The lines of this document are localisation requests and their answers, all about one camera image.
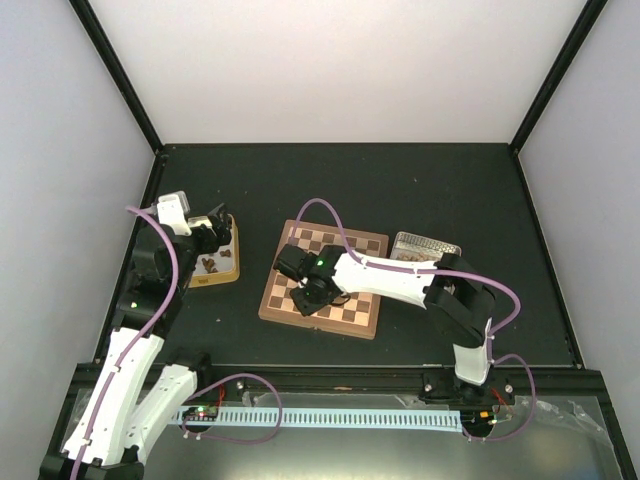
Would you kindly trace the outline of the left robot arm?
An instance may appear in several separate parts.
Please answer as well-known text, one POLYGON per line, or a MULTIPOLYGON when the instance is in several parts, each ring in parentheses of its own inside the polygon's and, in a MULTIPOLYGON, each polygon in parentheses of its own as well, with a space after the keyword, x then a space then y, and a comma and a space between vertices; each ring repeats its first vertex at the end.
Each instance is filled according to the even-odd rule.
POLYGON ((198 260, 232 245, 234 219, 220 204, 190 217, 183 194, 158 198, 135 235, 102 370, 74 431, 42 460, 42 479, 140 479, 172 415, 214 388, 207 354, 174 353, 142 391, 182 307, 198 260))

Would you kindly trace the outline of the second left white arm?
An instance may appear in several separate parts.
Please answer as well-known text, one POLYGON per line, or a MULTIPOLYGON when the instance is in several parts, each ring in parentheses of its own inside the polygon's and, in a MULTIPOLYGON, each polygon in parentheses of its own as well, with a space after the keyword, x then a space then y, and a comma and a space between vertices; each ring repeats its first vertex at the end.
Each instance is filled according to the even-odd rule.
MULTIPOLYGON (((233 217, 220 204, 208 214, 190 218, 182 191, 158 198, 148 213, 157 237, 141 232, 134 249, 137 281, 131 302, 123 306, 122 328, 131 338, 126 361, 140 382, 160 351, 188 288, 234 282, 239 278, 238 232, 233 217)), ((129 417, 124 448, 144 464, 166 425, 205 381, 209 357, 177 352, 129 417)))

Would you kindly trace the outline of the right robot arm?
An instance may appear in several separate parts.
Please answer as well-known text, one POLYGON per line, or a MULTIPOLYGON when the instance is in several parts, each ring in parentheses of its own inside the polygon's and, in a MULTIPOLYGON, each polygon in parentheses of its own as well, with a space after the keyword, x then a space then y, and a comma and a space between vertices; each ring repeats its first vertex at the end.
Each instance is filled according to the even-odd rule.
POLYGON ((287 244, 273 269, 294 281, 291 298, 310 316, 335 300, 369 293, 422 308, 454 353, 457 396, 476 403, 491 390, 489 337, 495 296, 460 256, 408 262, 326 245, 318 254, 287 244))

